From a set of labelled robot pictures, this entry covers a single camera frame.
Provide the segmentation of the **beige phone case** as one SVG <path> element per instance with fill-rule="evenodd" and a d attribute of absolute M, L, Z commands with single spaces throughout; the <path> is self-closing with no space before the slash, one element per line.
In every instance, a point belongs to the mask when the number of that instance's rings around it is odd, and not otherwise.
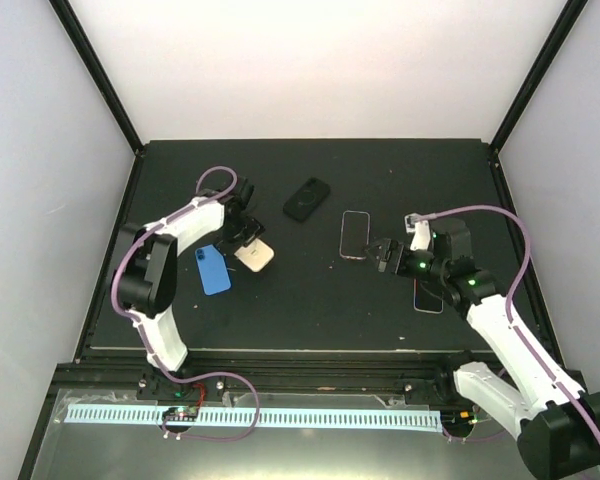
<path fill-rule="evenodd" d="M 274 258 L 274 250 L 260 238 L 236 250 L 234 256 L 250 271 L 262 271 Z"/>

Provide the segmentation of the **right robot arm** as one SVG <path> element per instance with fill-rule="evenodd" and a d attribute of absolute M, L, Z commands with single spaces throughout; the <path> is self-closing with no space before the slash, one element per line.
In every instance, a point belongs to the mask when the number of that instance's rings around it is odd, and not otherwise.
<path fill-rule="evenodd" d="M 437 396 L 463 397 L 515 440 L 537 479 L 562 479 L 600 466 L 600 393 L 590 393 L 545 350 L 493 275 L 476 266 L 470 232 L 456 218 L 405 220 L 409 239 L 364 247 L 379 272 L 433 288 L 491 347 L 507 374 L 483 362 L 440 372 Z"/>

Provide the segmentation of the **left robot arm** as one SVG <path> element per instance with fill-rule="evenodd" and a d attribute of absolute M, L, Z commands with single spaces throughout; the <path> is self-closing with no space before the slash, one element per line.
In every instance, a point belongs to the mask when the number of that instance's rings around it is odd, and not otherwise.
<path fill-rule="evenodd" d="M 110 287 L 113 310 L 131 321 L 145 347 L 147 361 L 163 370 L 159 386 L 173 399 L 187 397 L 194 388 L 193 372 L 182 365 L 188 348 L 181 339 L 173 302 L 178 279 L 178 258 L 204 237 L 214 234 L 210 246 L 199 247 L 195 256 L 202 276 L 218 263 L 226 272 L 225 259 L 233 257 L 258 273 L 274 258 L 261 235 L 264 226 L 247 212 L 254 186 L 230 168 L 226 187 L 204 189 L 196 184 L 194 197 L 175 212 L 141 227 L 125 226 L 129 249 L 114 270 Z"/>

